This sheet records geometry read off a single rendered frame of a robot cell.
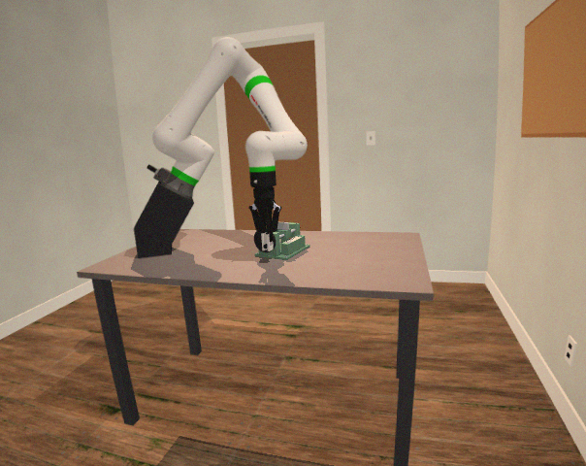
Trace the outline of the green clamp slide with handwheel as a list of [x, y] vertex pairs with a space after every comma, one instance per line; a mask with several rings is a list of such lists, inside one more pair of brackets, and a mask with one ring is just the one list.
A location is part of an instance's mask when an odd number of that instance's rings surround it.
[[[279, 241], [281, 239], [281, 242]], [[301, 251], [309, 248], [305, 235], [300, 235], [300, 223], [278, 222], [277, 231], [273, 232], [273, 247], [271, 251], [262, 250], [261, 233], [256, 231], [254, 243], [259, 252], [255, 256], [288, 260]]]

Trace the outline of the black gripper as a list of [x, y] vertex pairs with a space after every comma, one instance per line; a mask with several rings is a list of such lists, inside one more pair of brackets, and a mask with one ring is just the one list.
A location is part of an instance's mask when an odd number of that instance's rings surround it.
[[[256, 231], [261, 233], [262, 250], [271, 251], [273, 247], [273, 232], [277, 231], [278, 217], [281, 206], [278, 206], [275, 201], [275, 189], [263, 188], [253, 189], [254, 204], [249, 206], [251, 210]], [[264, 205], [264, 206], [263, 206]], [[257, 208], [258, 207], [258, 208]], [[258, 211], [257, 211], [258, 209]], [[272, 211], [274, 209], [274, 213]], [[273, 214], [273, 219], [272, 219]], [[260, 221], [260, 222], [259, 222]], [[257, 226], [258, 225], [258, 226]], [[266, 232], [267, 226], [267, 232]], [[264, 249], [264, 245], [268, 246]]]

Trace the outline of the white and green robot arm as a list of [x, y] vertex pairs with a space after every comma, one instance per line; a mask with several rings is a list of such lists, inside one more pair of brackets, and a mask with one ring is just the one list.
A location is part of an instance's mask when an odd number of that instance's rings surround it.
[[230, 76], [241, 85], [271, 130], [254, 132], [246, 140], [251, 187], [263, 189], [277, 185], [276, 160], [299, 159], [307, 150], [305, 136], [282, 107], [263, 67], [236, 39], [221, 38], [190, 87], [152, 135], [155, 147], [176, 162], [171, 173], [150, 164], [148, 170], [155, 173], [154, 179], [187, 199], [192, 199], [193, 189], [214, 155], [213, 148], [191, 131]]

